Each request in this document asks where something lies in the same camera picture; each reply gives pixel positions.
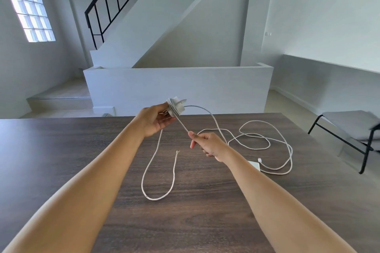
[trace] cable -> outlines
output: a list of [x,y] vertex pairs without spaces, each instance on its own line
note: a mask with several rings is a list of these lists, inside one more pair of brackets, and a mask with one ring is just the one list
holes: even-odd
[[[176,106],[177,106],[179,103],[181,103],[182,101],[184,101],[184,100],[181,100],[181,101],[179,101],[179,102],[175,102],[172,98],[169,98],[169,99],[167,100],[168,105],[169,105],[169,109],[171,110],[171,112],[173,113],[173,115],[177,118],[177,120],[179,121],[179,123],[181,123],[181,125],[183,126],[183,128],[184,128],[187,132],[189,132],[189,131],[187,130],[186,126],[184,126],[184,124],[182,123],[182,121],[179,119],[180,113],[179,113],[179,111],[177,110],[177,107],[176,107]],[[288,174],[288,173],[292,170],[292,168],[293,168],[293,160],[292,160],[292,156],[293,156],[293,148],[292,148],[292,146],[290,146],[290,145],[287,143],[286,139],[285,139],[284,136],[280,133],[280,131],[279,131],[275,126],[273,126],[272,124],[270,124],[270,123],[268,123],[268,122],[266,122],[266,121],[261,121],[261,120],[250,120],[250,121],[248,121],[248,122],[245,122],[245,123],[240,127],[239,132],[240,132],[241,134],[238,135],[238,136],[234,136],[230,130],[220,128],[218,122],[216,121],[216,119],[215,119],[215,117],[214,117],[214,115],[213,115],[210,111],[208,111],[206,108],[203,108],[203,107],[201,107],[201,106],[196,106],[196,105],[187,105],[187,106],[184,106],[184,108],[185,108],[185,107],[197,107],[197,108],[201,108],[201,109],[203,109],[203,110],[206,110],[208,113],[210,113],[211,117],[212,117],[212,118],[214,119],[214,121],[215,121],[215,124],[216,124],[216,127],[217,127],[217,128],[213,128],[213,129],[206,128],[206,129],[203,129],[203,130],[199,131],[198,134],[202,133],[203,131],[207,131],[207,130],[218,130],[218,131],[220,132],[221,136],[223,137],[224,141],[226,142],[226,144],[227,144],[228,146],[230,146],[230,143],[231,143],[231,141],[233,141],[233,140],[236,140],[240,145],[242,145],[242,146],[244,146],[245,148],[250,149],[250,150],[265,150],[265,149],[268,149],[268,148],[271,146],[271,142],[270,142],[270,140],[277,141],[277,142],[280,142],[280,143],[285,144],[285,145],[287,146],[287,149],[288,149],[288,152],[289,152],[289,158],[286,160],[286,162],[285,162],[282,166],[280,166],[280,167],[278,167],[278,168],[271,168],[271,167],[268,167],[268,166],[266,166],[266,165],[263,164],[261,158],[258,158],[258,162],[259,162],[263,167],[265,167],[265,168],[267,168],[267,169],[270,169],[270,170],[273,170],[273,171],[277,171],[277,170],[280,170],[280,169],[284,168],[284,167],[290,162],[290,168],[289,168],[289,170],[288,170],[287,172],[284,172],[284,173],[268,172],[268,171],[264,171],[264,170],[262,170],[262,169],[260,169],[260,171],[261,171],[261,172],[264,172],[264,173],[267,173],[267,174],[273,174],[273,175],[285,175],[285,174]],[[265,137],[265,136],[263,136],[263,135],[261,135],[261,134],[258,134],[258,133],[243,133],[243,132],[241,131],[242,128],[243,128],[245,125],[247,125],[248,123],[251,123],[251,122],[263,122],[263,123],[269,124],[270,126],[272,126],[272,127],[278,132],[278,134],[280,134],[280,136],[282,137],[283,141],[281,141],[281,140],[277,140],[277,139],[274,139],[274,138]],[[233,138],[232,138],[230,141],[227,141],[227,139],[225,138],[224,134],[222,133],[222,130],[228,131],[228,132],[232,135]],[[162,137],[162,132],[163,132],[163,130],[161,130],[161,133],[160,133],[159,141],[158,141],[158,144],[157,144],[157,149],[156,149],[156,151],[154,152],[153,157],[152,157],[152,159],[150,160],[148,166],[146,167],[145,172],[144,172],[144,174],[143,174],[143,176],[142,176],[142,180],[141,180],[141,190],[142,190],[144,196],[145,196],[146,198],[148,198],[149,200],[152,200],[152,201],[161,200],[161,199],[163,199],[164,197],[168,196],[168,194],[169,194],[169,193],[172,191],[172,189],[173,189],[173,186],[174,186],[174,180],[175,180],[175,178],[176,178],[175,168],[176,168],[177,156],[178,156],[179,151],[177,151],[177,153],[176,153],[176,157],[175,157],[175,159],[174,159],[174,166],[173,166],[173,183],[171,184],[171,188],[170,188],[170,190],[168,191],[168,193],[166,193],[164,196],[161,196],[161,197],[159,197],[159,198],[150,198],[150,197],[148,197],[148,196],[146,195],[146,193],[145,193],[145,191],[144,191],[143,183],[144,183],[145,174],[146,174],[146,172],[148,171],[148,168],[149,168],[150,164],[152,163],[154,157],[156,156],[157,151],[159,150],[160,141],[161,141],[161,137]],[[242,143],[238,140],[238,138],[241,137],[241,136],[248,136],[248,137],[251,137],[251,138],[263,138],[263,139],[265,139],[265,140],[268,142],[268,146],[265,147],[265,148],[250,148],[250,147],[248,147],[248,146],[242,144]]]

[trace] wood grain surface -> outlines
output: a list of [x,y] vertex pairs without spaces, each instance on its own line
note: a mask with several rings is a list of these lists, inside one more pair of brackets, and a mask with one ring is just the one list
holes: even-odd
[[[380,251],[380,194],[368,177],[327,153],[280,113],[217,115],[216,119],[221,128],[233,133],[249,120],[276,126],[294,149],[294,167],[288,175],[269,177],[358,252]],[[0,120],[0,251],[130,120]],[[208,115],[183,116],[181,120],[193,131],[215,127]],[[263,123],[249,124],[244,131],[280,138]],[[141,145],[93,252],[273,252],[228,168],[205,157],[199,148],[191,150],[178,122],[164,130],[160,150],[144,182],[150,197],[166,193],[173,179],[174,156],[180,150],[174,188],[163,200],[147,200],[141,192],[141,178],[158,137],[148,138]],[[241,140],[252,147],[262,147],[266,142]],[[288,158],[286,146],[276,142],[260,151],[245,149],[236,142],[231,145],[248,160],[260,157],[268,166],[278,167]]]

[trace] window grid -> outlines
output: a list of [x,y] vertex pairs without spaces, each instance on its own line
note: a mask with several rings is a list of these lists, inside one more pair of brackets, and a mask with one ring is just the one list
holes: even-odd
[[11,0],[29,42],[55,41],[42,0]]

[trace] chair leg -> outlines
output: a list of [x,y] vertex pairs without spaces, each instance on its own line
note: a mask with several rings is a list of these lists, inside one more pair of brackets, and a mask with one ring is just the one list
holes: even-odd
[[322,116],[323,116],[323,115],[321,114],[320,116],[318,116],[318,117],[316,118],[316,120],[314,121],[313,126],[311,126],[311,128],[310,128],[310,130],[309,130],[309,132],[308,132],[307,134],[310,134],[310,132],[313,130],[314,126],[316,125],[316,123],[318,122],[318,120],[319,120]]
[[371,134],[369,135],[369,139],[368,139],[368,144],[367,144],[366,152],[364,154],[363,164],[361,165],[361,170],[360,170],[359,174],[363,174],[364,170],[366,168],[369,151],[371,151],[371,144],[372,144],[372,139],[373,139],[373,133],[374,133],[374,130],[371,130]]

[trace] forearm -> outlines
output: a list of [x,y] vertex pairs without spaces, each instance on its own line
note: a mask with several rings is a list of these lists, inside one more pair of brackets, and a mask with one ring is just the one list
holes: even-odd
[[129,124],[46,201],[4,252],[89,252],[143,139],[139,126]]
[[277,253],[355,252],[332,229],[233,149],[225,163]]

